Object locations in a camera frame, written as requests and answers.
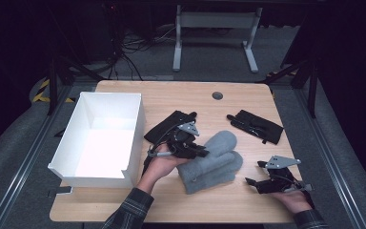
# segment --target wooden table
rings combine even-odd
[[[155,201],[146,222],[212,222],[212,223],[277,223],[291,222],[292,216],[277,200],[260,195],[245,177],[256,181],[268,179],[257,167],[258,160],[271,156],[294,157],[285,131],[277,145],[263,144],[261,139],[231,126],[226,115],[241,109],[281,125],[275,102],[266,85],[208,82],[101,81],[100,93],[141,93],[145,108],[145,133],[175,110],[197,112],[196,127],[200,136],[195,143],[203,145],[211,136],[229,130],[237,137],[235,148],[243,156],[243,165],[232,182],[186,195],[184,185],[173,170],[160,179],[152,192]],[[223,94],[216,100],[214,92]],[[141,161],[150,143],[144,140]],[[296,166],[289,167],[301,179]],[[51,208],[54,221],[104,221],[114,212],[130,190],[73,188],[71,194],[57,195]]]

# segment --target striped sleeve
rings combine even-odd
[[[323,217],[315,209],[295,214],[294,221],[298,229],[329,228]]]
[[[139,229],[153,203],[153,197],[133,188],[121,206],[106,220],[102,229]]]

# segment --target black cable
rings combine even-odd
[[[114,65],[113,67],[114,67],[115,79],[117,79],[117,80],[118,80],[118,72],[115,70],[115,65]]]
[[[97,81],[101,81],[101,80],[107,80],[107,78],[105,77],[102,77],[101,75],[97,74],[97,73],[94,73],[92,72],[91,70],[87,69],[85,66],[83,65],[79,65],[75,62],[73,62],[72,60],[68,59],[67,57],[65,56],[60,56],[61,60],[64,62],[64,63],[67,63],[71,66],[73,66],[74,68],[76,68],[78,71],[80,71],[81,73],[85,74],[85,75],[88,75],[89,77],[97,80]]]
[[[141,74],[139,73],[139,70],[136,68],[136,66],[133,64],[133,62],[129,59],[129,57],[125,54],[123,54],[123,57],[127,59],[127,63],[130,62],[133,65],[133,67],[135,68],[136,73],[138,74],[139,79],[141,79],[141,81],[144,81],[144,79],[142,79],[142,77],[141,77]]]
[[[113,55],[115,58],[124,54],[122,49],[123,40],[125,38],[123,16],[119,7],[114,3],[103,4],[105,16],[108,20],[109,34],[112,39]]]
[[[149,150],[150,154],[153,155],[154,151],[162,144],[162,143],[170,143],[170,141],[165,141],[165,142],[162,142],[162,138],[165,137],[171,130],[173,130],[174,128],[176,128],[178,126],[177,125],[173,125],[170,129],[168,129],[167,132],[165,132],[160,138],[158,138],[158,140],[153,144],[152,148]],[[144,160],[144,168],[142,170],[142,175],[145,174],[145,172],[147,171],[148,169],[148,166],[150,165],[151,161],[153,160],[153,157],[150,156],[150,154],[147,154],[147,157],[145,158]]]
[[[109,75],[108,75],[108,79],[110,79],[110,76],[112,76],[112,67],[110,68],[110,72],[109,72]]]
[[[115,63],[116,63],[116,60],[111,59],[110,63],[107,64],[106,66],[103,66],[103,67],[100,67],[100,68],[97,68],[97,69],[93,69],[93,70],[90,70],[90,71],[92,71],[93,73],[103,73],[106,70],[110,69]],[[84,73],[82,73],[80,71],[73,71],[73,70],[70,70],[70,71],[75,76],[85,75]]]
[[[132,76],[132,67],[130,66],[130,62],[124,57],[121,57],[121,58],[123,58],[123,60],[125,60],[127,62],[127,65],[129,66],[129,69],[131,71],[131,76]]]
[[[124,42],[123,48],[125,48],[127,50],[130,50],[130,51],[133,51],[133,52],[128,52],[128,53],[134,53],[134,52],[137,52],[137,51],[144,52],[144,51],[148,50],[149,48],[151,48],[151,47],[153,47],[157,44],[161,44],[161,43],[171,39],[170,38],[171,32],[174,31],[174,30],[175,30],[175,27],[173,27],[172,29],[166,31],[160,37],[155,37],[151,41],[147,41],[147,40],[144,40],[144,39],[138,39],[138,40],[132,40],[132,41],[129,41],[129,42]],[[137,48],[128,47],[129,45],[132,45],[132,44],[138,44],[138,47]]]
[[[286,177],[282,177],[282,176],[279,176],[279,175],[270,175],[270,177],[271,177],[271,178],[276,177],[276,178],[285,179],[285,180],[287,180],[287,181],[291,182],[291,184],[295,184],[295,182],[294,182],[293,180],[290,180],[290,179],[288,179],[288,178],[286,178]]]

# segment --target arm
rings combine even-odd
[[[271,193],[271,196],[283,203],[294,214],[297,228],[329,228],[319,212],[311,207],[301,191]]]
[[[158,147],[158,152],[167,152],[166,144]],[[121,206],[106,220],[103,229],[139,229],[153,203],[151,192],[155,183],[168,175],[177,165],[189,161],[175,156],[154,157],[138,184],[129,193]]]

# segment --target white cardboard box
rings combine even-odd
[[[132,188],[144,127],[141,94],[83,92],[49,169],[72,187]]]

